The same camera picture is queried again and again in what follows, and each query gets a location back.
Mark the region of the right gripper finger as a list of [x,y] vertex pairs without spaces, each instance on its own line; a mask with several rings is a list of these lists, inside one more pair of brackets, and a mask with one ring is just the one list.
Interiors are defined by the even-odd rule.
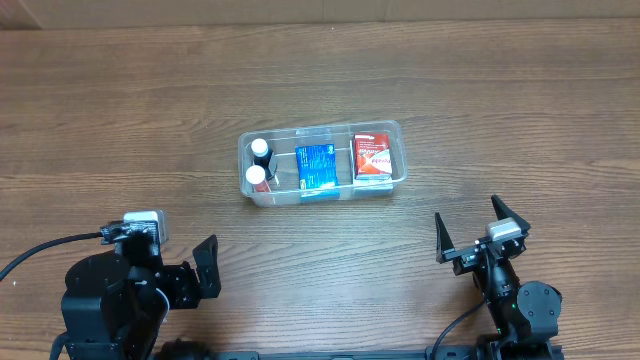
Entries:
[[436,225],[436,261],[445,263],[452,259],[456,249],[440,213],[436,212],[434,218]]
[[517,213],[515,213],[513,210],[511,210],[501,199],[498,195],[494,194],[491,196],[491,202],[492,202],[492,206],[494,209],[494,212],[496,214],[496,217],[499,220],[504,220],[507,218],[512,218],[516,224],[520,227],[520,229],[522,230],[523,233],[528,233],[531,225],[524,220],[522,217],[520,217]]

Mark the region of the orange tube white cap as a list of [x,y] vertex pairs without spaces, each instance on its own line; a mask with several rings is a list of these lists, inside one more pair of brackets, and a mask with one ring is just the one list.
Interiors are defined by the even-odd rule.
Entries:
[[256,192],[271,191],[266,178],[266,171],[259,165],[250,166],[245,172],[245,179]]

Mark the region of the red medicine box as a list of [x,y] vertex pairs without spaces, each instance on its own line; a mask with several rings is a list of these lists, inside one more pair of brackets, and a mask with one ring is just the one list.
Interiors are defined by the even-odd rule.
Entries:
[[356,180],[386,180],[392,175],[390,140],[385,133],[356,133],[353,141]]

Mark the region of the black bottle white cap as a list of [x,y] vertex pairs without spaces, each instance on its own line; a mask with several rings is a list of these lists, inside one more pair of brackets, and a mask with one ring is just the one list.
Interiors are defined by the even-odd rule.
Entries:
[[267,180],[271,180],[277,170],[277,159],[274,151],[265,139],[256,138],[250,144],[253,153],[253,162],[262,167]]

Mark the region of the blue medicine box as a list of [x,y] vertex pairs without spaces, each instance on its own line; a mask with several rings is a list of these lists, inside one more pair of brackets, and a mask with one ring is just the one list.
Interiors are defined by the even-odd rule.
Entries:
[[336,153],[333,144],[298,146],[296,160],[302,202],[339,198]]

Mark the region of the white bandage box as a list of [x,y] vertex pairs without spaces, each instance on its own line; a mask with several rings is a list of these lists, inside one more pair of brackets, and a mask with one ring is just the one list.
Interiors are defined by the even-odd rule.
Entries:
[[354,179],[353,185],[358,191],[392,191],[394,188],[393,180],[390,177]]

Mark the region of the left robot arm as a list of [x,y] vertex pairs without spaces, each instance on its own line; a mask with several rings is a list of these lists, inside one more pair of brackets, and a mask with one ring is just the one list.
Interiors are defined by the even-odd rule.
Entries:
[[61,311],[66,331],[54,340],[50,357],[151,359],[159,328],[171,310],[195,309],[221,291],[218,239],[193,249],[188,262],[163,263],[155,235],[135,232],[112,251],[87,257],[66,274]]

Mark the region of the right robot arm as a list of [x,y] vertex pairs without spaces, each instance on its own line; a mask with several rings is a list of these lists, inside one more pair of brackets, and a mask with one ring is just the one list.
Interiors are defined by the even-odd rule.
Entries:
[[[486,226],[485,235],[464,249],[457,249],[439,213],[434,215],[436,261],[450,262],[459,276],[473,275],[482,294],[473,306],[450,323],[427,348],[427,359],[562,359],[562,348],[553,346],[558,335],[562,294],[539,281],[522,284],[511,260],[526,250],[531,225],[497,195],[491,196],[497,220]],[[458,324],[487,307],[496,327],[494,334],[480,335],[472,346],[443,347],[442,342]]]

